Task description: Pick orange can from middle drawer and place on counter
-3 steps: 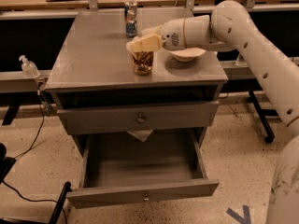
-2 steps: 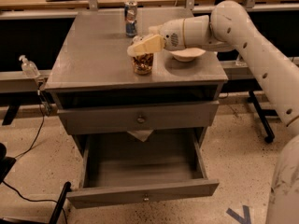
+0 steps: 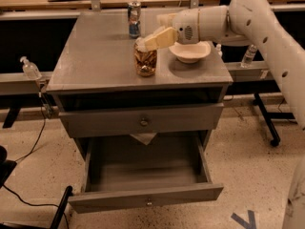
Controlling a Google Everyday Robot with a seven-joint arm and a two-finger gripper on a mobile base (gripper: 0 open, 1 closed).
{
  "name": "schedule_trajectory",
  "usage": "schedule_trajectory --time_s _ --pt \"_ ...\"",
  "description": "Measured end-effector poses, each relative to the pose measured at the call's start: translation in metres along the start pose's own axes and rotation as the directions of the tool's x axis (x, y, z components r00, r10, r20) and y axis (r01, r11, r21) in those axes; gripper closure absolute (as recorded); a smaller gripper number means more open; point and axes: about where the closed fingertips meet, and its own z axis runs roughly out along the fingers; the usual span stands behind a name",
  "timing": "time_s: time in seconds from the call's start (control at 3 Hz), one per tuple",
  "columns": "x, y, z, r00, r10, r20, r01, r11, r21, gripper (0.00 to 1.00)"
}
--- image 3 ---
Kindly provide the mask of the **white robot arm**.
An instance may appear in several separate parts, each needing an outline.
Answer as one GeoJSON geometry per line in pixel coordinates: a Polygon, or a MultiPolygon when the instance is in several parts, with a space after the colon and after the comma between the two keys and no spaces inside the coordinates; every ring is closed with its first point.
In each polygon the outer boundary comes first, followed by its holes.
{"type": "Polygon", "coordinates": [[[142,52],[204,40],[258,47],[301,128],[305,128],[305,52],[277,22],[267,0],[232,0],[229,6],[157,16],[160,27],[137,41],[142,52]]]}

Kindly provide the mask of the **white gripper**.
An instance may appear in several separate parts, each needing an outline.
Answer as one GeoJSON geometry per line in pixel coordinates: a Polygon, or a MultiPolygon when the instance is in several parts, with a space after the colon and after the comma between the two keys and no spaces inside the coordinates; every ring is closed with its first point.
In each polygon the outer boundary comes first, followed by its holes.
{"type": "Polygon", "coordinates": [[[168,28],[159,28],[144,38],[138,38],[136,48],[141,52],[168,48],[177,40],[180,44],[196,44],[199,42],[198,9],[183,10],[177,14],[158,14],[156,19],[160,26],[168,28]]]}

